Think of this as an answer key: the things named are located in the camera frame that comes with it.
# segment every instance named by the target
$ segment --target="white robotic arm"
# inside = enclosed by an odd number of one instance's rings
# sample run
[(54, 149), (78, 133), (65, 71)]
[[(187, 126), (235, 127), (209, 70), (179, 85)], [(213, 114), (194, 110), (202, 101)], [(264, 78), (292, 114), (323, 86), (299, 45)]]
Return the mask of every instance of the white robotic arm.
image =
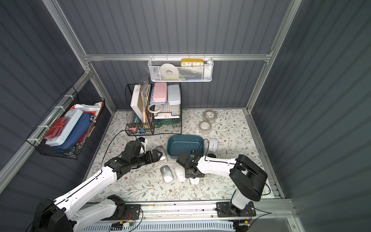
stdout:
[(177, 163), (185, 169), (186, 178), (204, 177), (205, 174), (229, 176), (235, 183), (231, 202), (231, 212), (238, 215), (250, 201), (260, 201), (267, 174), (247, 156), (236, 159), (217, 159), (206, 156), (181, 154)]
[(36, 209), (32, 223), (33, 232), (75, 232), (115, 213), (125, 211), (125, 201), (116, 195), (105, 201), (79, 210), (88, 200), (106, 186), (120, 179), (131, 169), (160, 160), (162, 153), (156, 149), (146, 151), (147, 141), (139, 138), (130, 141), (118, 157), (110, 159), (97, 173), (53, 202), (46, 199)]
[[(80, 208), (106, 186), (114, 183), (131, 169), (160, 160), (156, 149), (145, 150), (141, 142), (130, 141), (120, 156), (110, 159), (101, 170), (53, 202), (42, 201), (35, 213), (32, 232), (76, 232), (86, 226), (117, 213), (125, 212), (125, 201), (116, 195), (86, 209)], [(181, 154), (177, 162), (185, 168), (186, 178), (204, 177), (206, 173), (229, 176), (237, 186), (230, 202), (230, 211), (238, 216), (250, 200), (259, 201), (267, 174), (244, 155), (237, 159), (216, 159)]]

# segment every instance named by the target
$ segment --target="floral tablecloth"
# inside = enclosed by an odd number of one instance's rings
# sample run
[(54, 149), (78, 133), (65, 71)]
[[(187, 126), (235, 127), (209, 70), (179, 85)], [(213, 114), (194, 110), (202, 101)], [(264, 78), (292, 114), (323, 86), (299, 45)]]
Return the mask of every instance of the floral tablecloth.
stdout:
[[(239, 154), (244, 154), (258, 164), (262, 169), (263, 165), (256, 150), (253, 138), (251, 136), (246, 118), (242, 110), (215, 110), (217, 112), (217, 121), (213, 124), (211, 133), (202, 135), (198, 132), (197, 126), (202, 121), (204, 110), (183, 110), (183, 134), (199, 135), (203, 138), (217, 138), (218, 148), (213, 154), (217, 158), (230, 159)], [(120, 131), (124, 130), (127, 123), (125, 111), (117, 111), (109, 125), (107, 134), (98, 151), (98, 154), (89, 170), (88, 177), (96, 173), (101, 166), (104, 152), (112, 138)], [(163, 145), (166, 149), (168, 138), (171, 134), (160, 134), (144, 136), (149, 140), (148, 148), (153, 149), (158, 145)], [(116, 137), (108, 149), (104, 162), (112, 157), (118, 156), (124, 150), (128, 141), (135, 137), (127, 136), (122, 132)], [(160, 173), (160, 167), (168, 165), (173, 172), (174, 180), (171, 183), (165, 183)], [(115, 183), (107, 186), (102, 192), (97, 194), (90, 202), (101, 202), (112, 194), (119, 195), (125, 201), (171, 201), (171, 200), (220, 200), (230, 199), (236, 186), (229, 177), (223, 177), (214, 174), (206, 174), (200, 178), (197, 185), (191, 184), (187, 179), (184, 182), (177, 180), (175, 167), (179, 164), (174, 159), (168, 158), (157, 163), (142, 166), (133, 170)], [(267, 186), (263, 194), (268, 193)], [(262, 198), (274, 198), (271, 193), (262, 196)]]

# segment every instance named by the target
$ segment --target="clock face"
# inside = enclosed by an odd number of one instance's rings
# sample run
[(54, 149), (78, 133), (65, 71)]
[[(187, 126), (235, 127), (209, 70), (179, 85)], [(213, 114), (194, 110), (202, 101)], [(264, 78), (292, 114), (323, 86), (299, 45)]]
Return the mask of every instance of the clock face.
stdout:
[(182, 63), (182, 66), (202, 66), (202, 63), (201, 62), (188, 62), (188, 63), (186, 63), (186, 62), (183, 62)]

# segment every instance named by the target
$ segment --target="red wallet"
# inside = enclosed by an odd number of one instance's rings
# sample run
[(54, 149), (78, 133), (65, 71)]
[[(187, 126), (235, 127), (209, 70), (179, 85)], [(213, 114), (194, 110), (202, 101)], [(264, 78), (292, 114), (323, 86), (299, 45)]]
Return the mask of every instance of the red wallet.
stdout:
[(62, 132), (63, 127), (68, 122), (69, 118), (66, 117), (60, 117), (59, 119), (55, 120), (50, 130), (46, 133), (44, 139), (52, 139), (56, 138), (60, 135)]

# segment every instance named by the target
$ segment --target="wire shelf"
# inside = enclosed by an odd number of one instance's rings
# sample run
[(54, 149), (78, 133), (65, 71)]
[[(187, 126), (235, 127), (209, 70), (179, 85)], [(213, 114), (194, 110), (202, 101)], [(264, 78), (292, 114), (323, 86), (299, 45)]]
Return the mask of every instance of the wire shelf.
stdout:
[[(45, 135), (48, 133), (49, 128), (52, 127), (55, 120), (62, 117), (66, 114), (66, 112), (75, 104), (86, 104), (86, 105), (94, 105), (97, 102), (103, 102), (99, 115), (95, 119), (95, 122), (89, 127), (87, 132), (84, 134), (84, 137), (80, 143), (74, 145), (70, 150), (66, 150), (62, 153), (56, 152), (54, 147), (46, 145), (46, 139), (44, 139)], [(37, 138), (27, 139), (27, 142), (30, 143), (35, 149), (41, 154), (45, 156), (54, 156), (54, 157), (61, 157), (61, 158), (68, 158), (68, 159), (78, 159), (80, 154), (80, 150), (85, 144), (85, 142), (89, 139), (91, 132), (94, 130), (96, 123), (99, 121), (100, 116), (102, 115), (103, 111), (105, 110), (105, 100), (104, 98), (98, 96), (92, 96), (83, 93), (74, 93), (71, 97), (68, 97), (67, 101), (62, 106), (57, 106), (58, 111), (55, 115), (50, 119), (50, 121), (46, 125), (40, 125), (38, 127), (42, 127), (41, 133), (37, 136)]]
[[(135, 112), (130, 108), (130, 102), (132, 93), (134, 90), (135, 84), (128, 84), (125, 89), (125, 96), (126, 96), (126, 105), (129, 107), (127, 109), (127, 118), (128, 122), (126, 124), (125, 132), (128, 136), (143, 136), (143, 135), (157, 135), (157, 134), (181, 134), (182, 133), (182, 109), (180, 105), (173, 105), (170, 106), (169, 104), (164, 104), (164, 109), (161, 112), (172, 112), (174, 116), (179, 116), (179, 118), (170, 118), (170, 119), (155, 119), (155, 115), (148, 111), (148, 105), (146, 106), (146, 115), (148, 117), (147, 123), (135, 123)], [(155, 111), (156, 105), (150, 107), (151, 111)]]
[(153, 57), (148, 60), (153, 82), (208, 82), (212, 80), (213, 67), (213, 58), (204, 60), (204, 66), (193, 67), (181, 67), (180, 60), (157, 60)]

